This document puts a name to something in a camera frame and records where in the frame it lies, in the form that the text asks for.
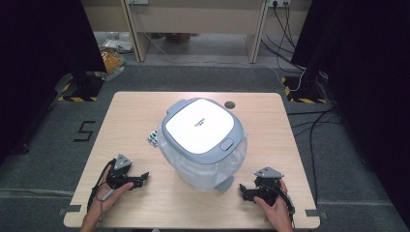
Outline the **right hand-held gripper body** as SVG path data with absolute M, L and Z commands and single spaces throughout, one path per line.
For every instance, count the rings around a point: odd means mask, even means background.
M 283 175 L 270 166 L 261 168 L 254 173 L 254 180 L 257 187 L 255 197 L 264 200 L 269 206 L 273 206 L 279 196 L 283 196 L 283 191 L 279 180 Z

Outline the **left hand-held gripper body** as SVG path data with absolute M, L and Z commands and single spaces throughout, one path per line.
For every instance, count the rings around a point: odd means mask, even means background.
M 125 155 L 119 154 L 110 163 L 111 167 L 106 176 L 106 183 L 111 189 L 118 189 L 126 183 L 132 183 L 128 172 L 132 167 L 132 161 Z

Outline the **silver pill blister pack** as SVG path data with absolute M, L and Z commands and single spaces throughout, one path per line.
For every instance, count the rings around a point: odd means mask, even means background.
M 153 130 L 147 137 L 147 141 L 154 147 L 158 147 L 158 140 L 157 140 L 158 132 Z

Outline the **white and grey trash can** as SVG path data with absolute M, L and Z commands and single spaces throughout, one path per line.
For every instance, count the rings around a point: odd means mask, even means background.
M 180 100 L 170 106 L 160 123 L 172 145 L 197 161 L 200 154 L 211 151 L 217 156 L 217 146 L 235 132 L 244 129 L 240 120 L 219 103 L 203 98 Z

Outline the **person's left hand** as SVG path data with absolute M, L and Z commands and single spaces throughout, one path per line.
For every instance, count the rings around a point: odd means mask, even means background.
M 89 212 L 98 212 L 100 214 L 107 212 L 132 187 L 133 183 L 126 183 L 118 189 L 110 188 L 108 184 L 101 185 Z

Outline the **person's right hand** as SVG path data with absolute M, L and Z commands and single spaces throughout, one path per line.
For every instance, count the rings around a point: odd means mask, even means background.
M 289 211 L 285 200 L 279 195 L 273 206 L 268 205 L 262 198 L 255 196 L 253 201 L 260 206 L 264 213 L 264 221 L 273 224 L 291 224 Z

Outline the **clear plastic trash bag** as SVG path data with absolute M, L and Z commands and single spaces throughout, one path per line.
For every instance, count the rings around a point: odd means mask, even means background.
M 226 191 L 232 185 L 234 174 L 241 168 L 247 155 L 247 133 L 240 129 L 234 135 L 234 139 L 226 137 L 217 146 L 215 158 L 210 157 L 211 151 L 200 154 L 200 157 L 205 158 L 202 161 L 193 160 L 187 152 L 176 149 L 162 125 L 159 125 L 157 140 L 166 160 L 188 185 L 200 191 Z

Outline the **black stand base hazard tape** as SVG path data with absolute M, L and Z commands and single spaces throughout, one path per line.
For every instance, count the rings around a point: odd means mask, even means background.
M 70 77 L 58 97 L 59 102 L 95 102 L 103 87 L 103 80 L 87 74 L 84 80 Z
M 290 102 L 326 103 L 316 79 L 303 80 L 301 76 L 285 76 L 280 79 L 284 93 Z

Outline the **plastic bag with yellow contents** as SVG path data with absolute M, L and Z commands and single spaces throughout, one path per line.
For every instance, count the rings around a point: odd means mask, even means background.
M 125 62 L 122 55 L 116 49 L 102 47 L 101 56 L 105 72 L 95 72 L 96 77 L 101 78 L 103 81 L 109 81 L 123 72 Z

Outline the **clear plastic packaging pile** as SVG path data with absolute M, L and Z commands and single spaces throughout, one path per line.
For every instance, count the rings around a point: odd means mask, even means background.
M 132 40 L 129 32 L 106 32 L 104 47 L 114 48 L 120 53 L 133 53 Z

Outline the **black curtain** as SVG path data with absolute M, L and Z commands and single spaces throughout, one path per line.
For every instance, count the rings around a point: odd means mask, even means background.
M 81 0 L 0 0 L 0 164 L 28 140 L 61 77 L 104 70 Z
M 294 62 L 325 72 L 410 229 L 410 0 L 311 0 Z

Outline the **beige wooden desk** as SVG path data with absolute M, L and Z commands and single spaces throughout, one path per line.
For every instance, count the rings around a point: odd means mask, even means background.
M 145 60 L 151 33 L 235 34 L 245 39 L 249 62 L 257 60 L 264 35 L 277 35 L 283 23 L 301 34 L 312 0 L 291 0 L 269 8 L 268 0 L 80 0 L 98 32 L 129 32 L 134 56 Z

